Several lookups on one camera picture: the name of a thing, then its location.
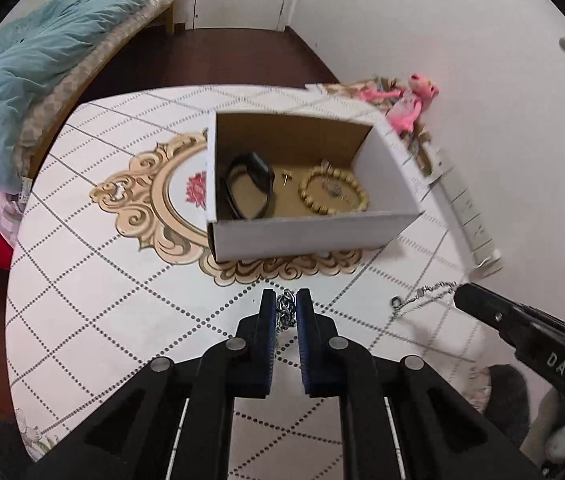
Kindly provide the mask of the black smart band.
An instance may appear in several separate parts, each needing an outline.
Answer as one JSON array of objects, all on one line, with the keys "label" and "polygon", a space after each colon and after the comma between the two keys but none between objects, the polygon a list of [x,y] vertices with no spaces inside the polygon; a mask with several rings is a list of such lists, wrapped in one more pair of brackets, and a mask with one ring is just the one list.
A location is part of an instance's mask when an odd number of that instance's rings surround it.
[{"label": "black smart band", "polygon": [[260,220],[273,205],[276,176],[258,153],[237,155],[225,170],[222,185],[232,219]]}]

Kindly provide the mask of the pink panther plush toy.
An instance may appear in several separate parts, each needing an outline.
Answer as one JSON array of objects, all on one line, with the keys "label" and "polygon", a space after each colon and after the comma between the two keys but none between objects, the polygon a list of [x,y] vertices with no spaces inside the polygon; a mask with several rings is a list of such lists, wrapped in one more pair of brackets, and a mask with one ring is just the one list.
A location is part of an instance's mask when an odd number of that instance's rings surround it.
[{"label": "pink panther plush toy", "polygon": [[385,118],[396,133],[403,134],[413,133],[416,121],[438,95],[439,87],[431,79],[412,74],[406,87],[389,91],[363,89],[356,93],[356,98],[371,104],[393,100]]}]

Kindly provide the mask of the patterned white tablecloth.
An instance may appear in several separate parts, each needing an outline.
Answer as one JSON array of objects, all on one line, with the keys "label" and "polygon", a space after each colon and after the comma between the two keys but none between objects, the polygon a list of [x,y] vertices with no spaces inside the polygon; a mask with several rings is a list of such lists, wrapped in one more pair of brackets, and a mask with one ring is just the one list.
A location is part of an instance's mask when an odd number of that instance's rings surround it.
[{"label": "patterned white tablecloth", "polygon": [[422,214],[386,248],[214,261],[201,133],[212,113],[227,112],[381,118],[351,99],[256,86],[173,87],[77,107],[34,182],[9,275],[8,378],[33,460],[151,359],[185,361],[232,336],[265,289],[308,288],[344,336],[386,359],[421,356],[486,405],[483,330],[443,292],[465,277],[459,252],[405,151]]}]

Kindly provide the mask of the dark fuzzy stool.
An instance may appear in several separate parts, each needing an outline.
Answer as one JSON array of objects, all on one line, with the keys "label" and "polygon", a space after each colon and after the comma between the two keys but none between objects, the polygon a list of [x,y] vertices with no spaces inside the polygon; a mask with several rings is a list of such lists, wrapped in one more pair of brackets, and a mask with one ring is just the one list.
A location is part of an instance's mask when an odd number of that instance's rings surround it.
[{"label": "dark fuzzy stool", "polygon": [[483,416],[519,448],[531,426],[526,380],[510,364],[492,365],[485,372],[489,393]]}]

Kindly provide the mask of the small gold earring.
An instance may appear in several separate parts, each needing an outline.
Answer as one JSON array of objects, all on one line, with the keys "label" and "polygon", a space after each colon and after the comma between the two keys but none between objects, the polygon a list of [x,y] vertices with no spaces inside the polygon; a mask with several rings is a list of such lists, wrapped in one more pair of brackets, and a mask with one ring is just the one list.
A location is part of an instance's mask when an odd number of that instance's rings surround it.
[{"label": "small gold earring", "polygon": [[284,171],[281,174],[282,180],[283,180],[283,184],[287,184],[289,181],[291,181],[293,179],[293,174],[290,171]]}]

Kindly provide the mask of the white power strip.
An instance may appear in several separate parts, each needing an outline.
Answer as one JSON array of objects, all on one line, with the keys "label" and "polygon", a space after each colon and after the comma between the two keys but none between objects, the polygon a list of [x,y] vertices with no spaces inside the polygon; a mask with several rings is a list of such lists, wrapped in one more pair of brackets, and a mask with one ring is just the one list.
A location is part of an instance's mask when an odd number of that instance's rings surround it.
[{"label": "white power strip", "polygon": [[430,186],[456,244],[470,281],[480,281],[503,268],[503,255],[489,234],[468,184],[442,148],[434,153]]}]

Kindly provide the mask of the bed with checkered mattress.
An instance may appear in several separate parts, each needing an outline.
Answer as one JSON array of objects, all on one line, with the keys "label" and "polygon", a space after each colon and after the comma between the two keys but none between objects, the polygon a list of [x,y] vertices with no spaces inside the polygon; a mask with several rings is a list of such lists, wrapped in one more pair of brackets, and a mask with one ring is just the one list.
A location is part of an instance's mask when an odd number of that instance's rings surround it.
[{"label": "bed with checkered mattress", "polygon": [[173,21],[174,12],[175,0],[148,0],[142,9],[107,32],[47,96],[32,105],[24,116],[14,151],[20,177],[33,179],[36,176],[74,105],[113,56],[149,25],[164,26],[165,32],[171,34],[175,25],[168,22]]}]

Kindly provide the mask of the white cardboard box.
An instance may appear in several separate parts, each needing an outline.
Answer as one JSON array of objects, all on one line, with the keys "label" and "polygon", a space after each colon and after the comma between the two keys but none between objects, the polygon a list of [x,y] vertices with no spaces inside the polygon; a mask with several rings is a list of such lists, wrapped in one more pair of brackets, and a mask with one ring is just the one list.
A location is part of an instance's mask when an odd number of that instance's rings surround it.
[{"label": "white cardboard box", "polygon": [[[214,113],[208,130],[206,220],[219,262],[378,248],[422,214],[401,162],[403,145],[375,125],[308,115]],[[232,219],[222,179],[237,155],[273,167],[273,205],[260,220]],[[283,184],[281,174],[293,179]]]}]

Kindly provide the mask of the checkered beige cushion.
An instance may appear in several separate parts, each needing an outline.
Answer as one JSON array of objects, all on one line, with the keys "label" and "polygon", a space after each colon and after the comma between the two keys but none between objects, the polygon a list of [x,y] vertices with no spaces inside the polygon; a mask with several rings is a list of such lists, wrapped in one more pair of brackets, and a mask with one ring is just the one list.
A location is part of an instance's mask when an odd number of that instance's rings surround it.
[{"label": "checkered beige cushion", "polygon": [[431,151],[431,134],[422,120],[422,114],[439,95],[439,87],[431,79],[419,74],[412,74],[406,82],[375,77],[352,84],[319,84],[318,90],[380,110],[416,159],[424,177],[434,176],[437,161]]}]

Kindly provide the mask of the teal duvet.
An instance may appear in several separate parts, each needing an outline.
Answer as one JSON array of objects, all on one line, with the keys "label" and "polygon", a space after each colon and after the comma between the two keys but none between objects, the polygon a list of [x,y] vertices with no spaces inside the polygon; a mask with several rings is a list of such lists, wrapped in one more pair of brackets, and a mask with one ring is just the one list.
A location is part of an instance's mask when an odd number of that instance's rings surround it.
[{"label": "teal duvet", "polygon": [[148,0],[20,0],[0,23],[0,190],[21,188],[14,151],[32,105]]}]

